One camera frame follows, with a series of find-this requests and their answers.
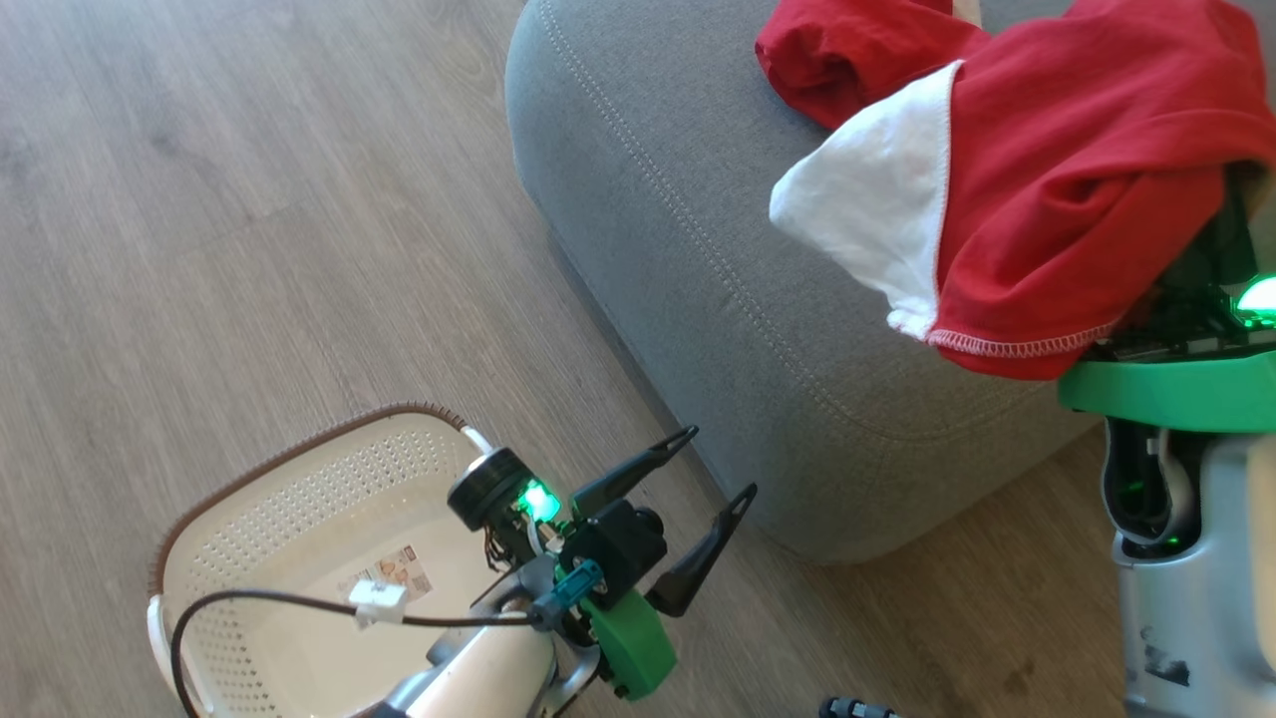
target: basket rim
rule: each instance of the basket rim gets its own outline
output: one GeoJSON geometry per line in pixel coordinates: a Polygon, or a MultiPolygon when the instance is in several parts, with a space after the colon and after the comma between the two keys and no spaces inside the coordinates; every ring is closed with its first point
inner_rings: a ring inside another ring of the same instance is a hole
{"type": "Polygon", "coordinates": [[[283,464],[296,459],[297,457],[310,451],[311,449],[337,439],[342,435],[350,434],[357,429],[371,425],[380,420],[393,417],[397,414],[425,414],[434,417],[435,420],[441,420],[447,422],[452,429],[463,431],[470,425],[461,418],[456,412],[433,402],[403,402],[398,404],[389,404],[371,412],[360,414],[352,420],[347,420],[336,427],[324,430],[319,434],[310,436],[309,439],[290,446],[288,449],[276,454],[274,457],[267,459],[265,462],[258,464],[256,467],[249,469],[246,473],[240,476],[234,482],[226,485],[213,495],[208,496],[194,508],[182,514],[176,523],[168,529],[168,534],[165,537],[163,543],[160,545],[160,551],[156,552],[156,557],[151,564],[151,582],[149,582],[149,597],[154,598],[157,596],[163,596],[163,571],[165,566],[168,564],[168,555],[172,553],[172,547],[177,543],[177,537],[181,536],[195,519],[204,515],[209,509],[219,504],[226,497],[234,495],[239,490],[246,487],[248,485],[260,480],[272,471],[279,468],[283,464]]]}

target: glowing green led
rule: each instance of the glowing green led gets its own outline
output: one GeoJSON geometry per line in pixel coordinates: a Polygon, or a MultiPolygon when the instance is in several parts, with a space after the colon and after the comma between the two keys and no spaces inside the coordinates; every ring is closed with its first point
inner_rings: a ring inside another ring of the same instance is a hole
{"type": "Polygon", "coordinates": [[[558,497],[545,488],[545,485],[536,481],[527,485],[523,496],[518,499],[518,505],[535,522],[549,522],[558,517],[558,510],[563,506],[558,497]]]}
{"type": "Polygon", "coordinates": [[[1276,315],[1276,277],[1267,277],[1249,284],[1249,288],[1236,300],[1236,309],[1276,315]]]}

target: sticker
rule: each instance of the sticker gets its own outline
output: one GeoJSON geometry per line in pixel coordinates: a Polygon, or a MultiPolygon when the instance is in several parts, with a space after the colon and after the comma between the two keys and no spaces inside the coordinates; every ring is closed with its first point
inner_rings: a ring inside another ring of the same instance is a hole
{"type": "Polygon", "coordinates": [[[365,579],[407,587],[408,603],[424,597],[434,588],[430,585],[430,579],[426,578],[425,569],[417,561],[416,551],[412,551],[411,546],[404,546],[393,553],[383,556],[376,564],[341,582],[337,584],[337,592],[342,597],[348,597],[350,592],[355,589],[355,584],[365,579]]]}

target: gray ottoman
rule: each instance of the gray ottoman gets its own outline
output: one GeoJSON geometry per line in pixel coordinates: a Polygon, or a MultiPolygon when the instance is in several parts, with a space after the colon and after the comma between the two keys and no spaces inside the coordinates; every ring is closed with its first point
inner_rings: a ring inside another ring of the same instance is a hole
{"type": "MultiPolygon", "coordinates": [[[[988,23],[1008,18],[984,3],[988,23]]],[[[772,0],[530,0],[509,52],[518,171],[723,492],[792,553],[864,561],[1092,425],[1051,386],[946,365],[767,221],[824,133],[753,57],[772,0]]]]}

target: beige plastic basket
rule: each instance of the beige plastic basket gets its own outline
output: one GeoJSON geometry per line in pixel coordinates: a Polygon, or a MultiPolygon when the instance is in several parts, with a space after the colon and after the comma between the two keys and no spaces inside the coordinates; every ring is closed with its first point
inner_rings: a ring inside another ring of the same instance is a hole
{"type": "MultiPolygon", "coordinates": [[[[342,602],[360,573],[388,570],[411,574],[410,615],[464,616],[496,576],[482,536],[466,531],[445,500],[466,467],[490,450],[452,412],[390,407],[272,459],[189,513],[160,551],[147,616],[170,687],[172,626],[216,590],[342,602]]],[[[440,633],[393,625],[360,631],[350,617],[234,601],[197,615],[182,661],[205,715],[339,718],[429,668],[425,654],[440,633]]]]}

